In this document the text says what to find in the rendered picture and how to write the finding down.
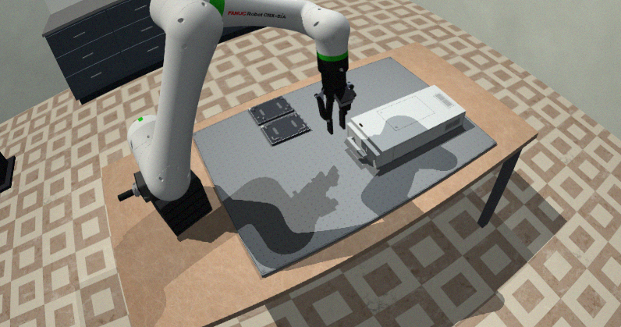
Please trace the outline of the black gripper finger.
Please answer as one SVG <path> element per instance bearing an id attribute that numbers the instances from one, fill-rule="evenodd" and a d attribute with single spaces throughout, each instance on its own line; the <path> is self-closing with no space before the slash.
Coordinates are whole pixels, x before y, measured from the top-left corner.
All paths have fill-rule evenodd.
<path id="1" fill-rule="evenodd" d="M 319 94 L 315 94 L 314 96 L 316 97 L 318 101 L 318 108 L 319 108 L 320 116 L 323 120 L 327 122 L 327 131 L 332 135 L 333 134 L 332 110 L 333 110 L 333 102 L 335 102 L 334 91 L 331 92 L 331 99 L 326 96 L 326 106 L 323 101 L 324 100 L 323 91 L 320 92 Z"/>
<path id="2" fill-rule="evenodd" d="M 354 86 L 350 83 L 347 82 L 347 87 L 349 88 L 349 90 L 353 89 Z M 339 125 L 345 129 L 346 128 L 346 118 L 345 115 L 347 115 L 347 111 L 349 111 L 351 109 L 351 104 L 345 105 L 343 107 L 339 107 Z"/>

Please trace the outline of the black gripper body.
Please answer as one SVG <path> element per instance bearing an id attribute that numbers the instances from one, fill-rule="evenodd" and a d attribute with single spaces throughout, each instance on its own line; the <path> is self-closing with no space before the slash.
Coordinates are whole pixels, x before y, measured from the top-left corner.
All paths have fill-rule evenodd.
<path id="1" fill-rule="evenodd" d="M 323 91 L 324 89 L 323 94 L 331 99 L 331 92 L 333 91 L 333 89 L 347 86 L 346 73 L 340 76 L 325 76 L 324 74 L 321 74 L 321 82 L 321 91 Z"/>

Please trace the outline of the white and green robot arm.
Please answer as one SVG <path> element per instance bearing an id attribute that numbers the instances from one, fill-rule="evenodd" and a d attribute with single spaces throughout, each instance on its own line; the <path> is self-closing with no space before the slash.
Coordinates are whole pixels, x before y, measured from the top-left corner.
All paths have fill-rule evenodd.
<path id="1" fill-rule="evenodd" d="M 153 196 L 174 201 L 187 192 L 197 106 L 223 27 L 306 34 L 315 41 L 320 73 L 340 76 L 349 69 L 349 21 L 307 0 L 151 0 L 150 14 L 166 34 L 158 112 L 140 117 L 128 130 L 140 171 L 119 201 L 133 195 L 146 203 Z"/>

